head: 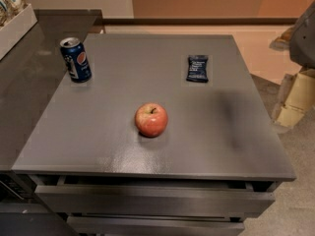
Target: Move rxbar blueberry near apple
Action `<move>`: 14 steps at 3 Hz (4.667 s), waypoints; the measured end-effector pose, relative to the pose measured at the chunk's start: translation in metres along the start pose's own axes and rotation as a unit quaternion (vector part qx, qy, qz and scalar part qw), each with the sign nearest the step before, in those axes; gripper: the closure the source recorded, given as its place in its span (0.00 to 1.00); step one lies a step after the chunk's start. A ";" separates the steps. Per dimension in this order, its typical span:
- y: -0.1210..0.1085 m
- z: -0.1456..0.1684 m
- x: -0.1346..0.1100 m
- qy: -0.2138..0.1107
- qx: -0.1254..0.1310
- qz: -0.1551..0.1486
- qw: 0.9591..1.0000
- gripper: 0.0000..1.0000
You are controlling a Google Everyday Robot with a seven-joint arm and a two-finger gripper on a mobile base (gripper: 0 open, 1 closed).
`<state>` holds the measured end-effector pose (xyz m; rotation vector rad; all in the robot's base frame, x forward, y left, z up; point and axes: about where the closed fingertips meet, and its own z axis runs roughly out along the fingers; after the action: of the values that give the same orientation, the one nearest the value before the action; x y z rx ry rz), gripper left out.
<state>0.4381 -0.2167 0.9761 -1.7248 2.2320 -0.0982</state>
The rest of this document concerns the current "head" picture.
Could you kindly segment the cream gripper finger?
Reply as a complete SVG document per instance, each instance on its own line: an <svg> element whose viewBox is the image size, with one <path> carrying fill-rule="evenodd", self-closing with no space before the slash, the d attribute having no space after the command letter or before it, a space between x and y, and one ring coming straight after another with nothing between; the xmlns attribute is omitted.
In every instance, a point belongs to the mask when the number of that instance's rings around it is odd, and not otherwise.
<svg viewBox="0 0 315 236"><path fill-rule="evenodd" d="M293 128L305 114L297 102L296 76L285 74L272 112L273 122L278 126Z"/></svg>
<svg viewBox="0 0 315 236"><path fill-rule="evenodd" d="M286 107L307 112L315 104L315 70L309 69L293 76L292 86L284 102Z"/></svg>

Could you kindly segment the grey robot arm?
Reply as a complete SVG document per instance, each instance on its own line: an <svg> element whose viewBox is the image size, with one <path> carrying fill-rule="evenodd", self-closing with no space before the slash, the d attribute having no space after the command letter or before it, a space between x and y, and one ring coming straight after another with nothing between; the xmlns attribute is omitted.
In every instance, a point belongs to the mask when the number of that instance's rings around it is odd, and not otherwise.
<svg viewBox="0 0 315 236"><path fill-rule="evenodd" d="M275 124L292 128L315 105L315 1L273 45L286 47L290 60L301 66L295 75L283 77L272 113Z"/></svg>

